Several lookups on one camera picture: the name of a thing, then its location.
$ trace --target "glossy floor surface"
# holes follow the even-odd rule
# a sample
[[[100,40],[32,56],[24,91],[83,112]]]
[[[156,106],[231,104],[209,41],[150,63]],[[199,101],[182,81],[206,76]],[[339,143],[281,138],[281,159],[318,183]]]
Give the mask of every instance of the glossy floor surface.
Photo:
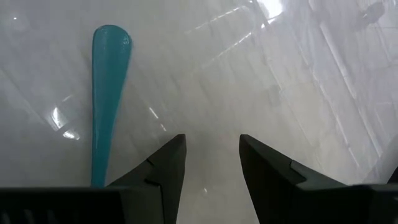
[[[346,184],[398,164],[395,0],[4,0],[0,185],[87,186],[91,41],[134,50],[108,182],[187,135],[179,223],[256,223],[238,155],[250,134]]]

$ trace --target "white tile floor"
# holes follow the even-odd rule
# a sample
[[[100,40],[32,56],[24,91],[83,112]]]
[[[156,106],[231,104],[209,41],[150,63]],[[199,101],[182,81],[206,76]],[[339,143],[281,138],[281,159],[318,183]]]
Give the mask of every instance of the white tile floor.
[[[346,184],[385,182],[398,165],[398,6],[375,2],[1,1],[0,185],[89,185],[104,24],[134,41],[108,182],[187,134],[179,223],[257,222],[242,133]]]

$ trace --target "tile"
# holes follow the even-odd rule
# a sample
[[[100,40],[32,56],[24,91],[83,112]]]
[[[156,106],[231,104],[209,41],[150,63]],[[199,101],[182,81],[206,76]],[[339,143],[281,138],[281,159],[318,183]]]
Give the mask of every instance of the tile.
[[[179,223],[258,223],[240,134],[346,184],[385,182],[397,162],[397,21],[393,1],[364,21],[375,4],[3,1],[0,185],[89,185],[91,41],[104,24],[134,41],[107,181],[185,133]]]

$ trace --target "teal plastic spoon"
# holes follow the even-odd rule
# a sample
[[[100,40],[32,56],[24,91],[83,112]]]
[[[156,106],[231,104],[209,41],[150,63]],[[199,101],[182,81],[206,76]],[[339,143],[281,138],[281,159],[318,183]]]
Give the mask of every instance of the teal plastic spoon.
[[[94,33],[92,187],[105,186],[113,126],[131,48],[129,34],[118,26],[101,26]]]

